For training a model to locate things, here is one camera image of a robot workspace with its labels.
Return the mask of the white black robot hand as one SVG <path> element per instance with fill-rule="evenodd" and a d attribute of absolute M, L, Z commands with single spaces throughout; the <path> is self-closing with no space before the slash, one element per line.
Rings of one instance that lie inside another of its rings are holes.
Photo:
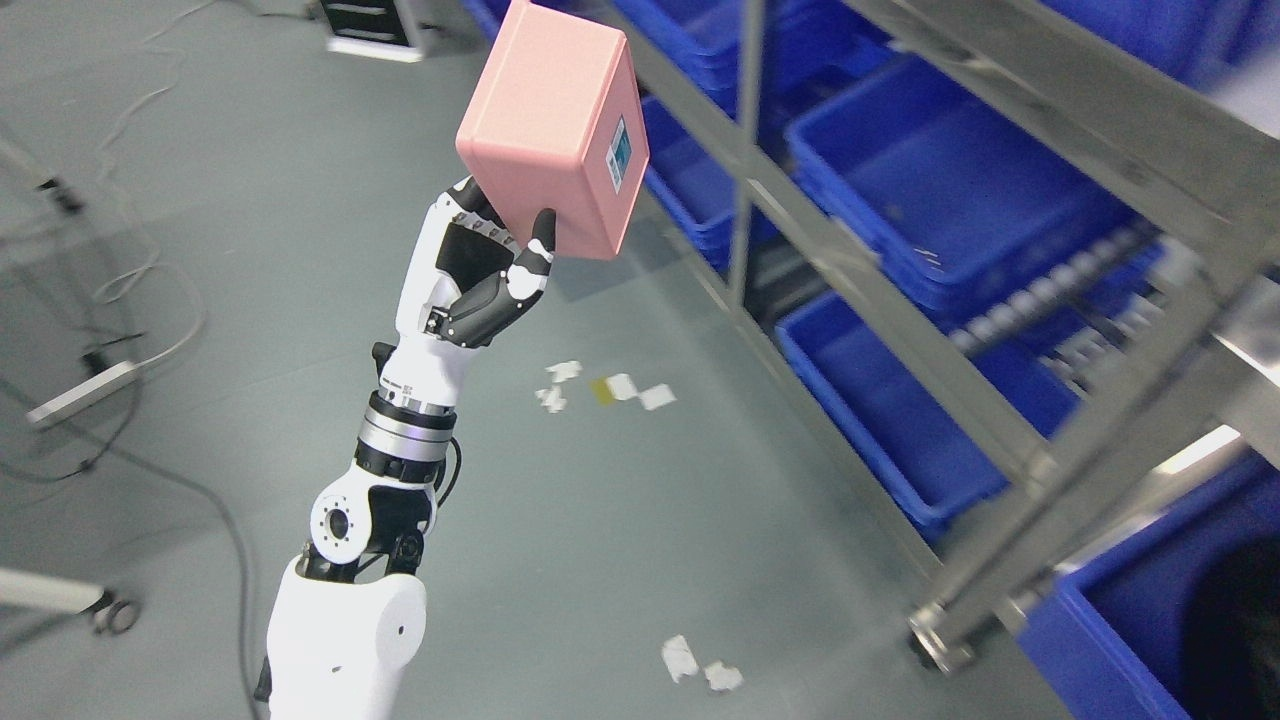
<path fill-rule="evenodd" d="M 474 178 L 428 209 L 396 310 L 398 341 L 378 393 L 396 407 L 454 407 L 475 355 L 539 302 L 556 259 L 557 213 L 545 208 L 518 243 Z"/>

